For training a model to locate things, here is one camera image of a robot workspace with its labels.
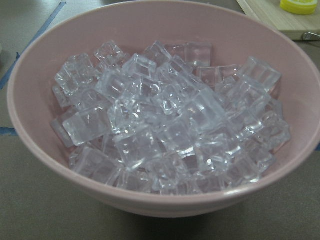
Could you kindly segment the clear fake ice cubes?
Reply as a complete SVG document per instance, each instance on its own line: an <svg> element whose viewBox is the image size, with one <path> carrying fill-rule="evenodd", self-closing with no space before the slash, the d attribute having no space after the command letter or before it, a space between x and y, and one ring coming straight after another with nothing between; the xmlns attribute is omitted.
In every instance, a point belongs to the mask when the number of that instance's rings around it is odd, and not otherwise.
<svg viewBox="0 0 320 240"><path fill-rule="evenodd" d="M159 195L257 182L290 126L272 96L281 74L249 57L211 66L212 45L156 41L130 55L109 41L55 75L63 114L51 127L69 168L96 182Z"/></svg>

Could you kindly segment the pink bowl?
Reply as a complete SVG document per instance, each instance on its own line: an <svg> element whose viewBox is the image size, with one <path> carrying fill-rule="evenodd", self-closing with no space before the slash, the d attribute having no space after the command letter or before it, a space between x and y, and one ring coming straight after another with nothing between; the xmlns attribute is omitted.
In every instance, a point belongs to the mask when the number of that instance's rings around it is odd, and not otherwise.
<svg viewBox="0 0 320 240"><path fill-rule="evenodd" d="M256 182L197 195L157 195L100 184L68 168L69 150L50 123L59 112L52 86L69 56L92 52L114 40L130 53L154 41L212 43L213 63L242 63L249 56L282 73L276 94L291 140ZM49 169L91 197L117 209L150 217L180 218L211 213L249 197L298 168L320 141L320 73L311 58L277 30L242 13L191 1L129 1L70 18L46 31L20 55L7 84L11 122L23 144Z"/></svg>

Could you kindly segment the wooden cutting board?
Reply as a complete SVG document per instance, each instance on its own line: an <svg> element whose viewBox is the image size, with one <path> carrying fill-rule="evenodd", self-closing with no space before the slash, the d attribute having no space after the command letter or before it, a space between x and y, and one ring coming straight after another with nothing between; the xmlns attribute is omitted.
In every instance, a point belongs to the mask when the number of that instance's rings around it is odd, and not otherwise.
<svg viewBox="0 0 320 240"><path fill-rule="evenodd" d="M318 42L320 40L320 6L310 15L287 12L279 0L237 0L243 12L293 41Z"/></svg>

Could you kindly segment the yellow lemon half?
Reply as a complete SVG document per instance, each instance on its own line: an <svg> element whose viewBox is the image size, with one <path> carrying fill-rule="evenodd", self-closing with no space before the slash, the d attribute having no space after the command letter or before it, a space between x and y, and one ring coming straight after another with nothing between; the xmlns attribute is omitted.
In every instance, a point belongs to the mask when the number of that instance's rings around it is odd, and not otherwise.
<svg viewBox="0 0 320 240"><path fill-rule="evenodd" d="M281 0L280 8L296 15L312 15L318 6L318 0Z"/></svg>

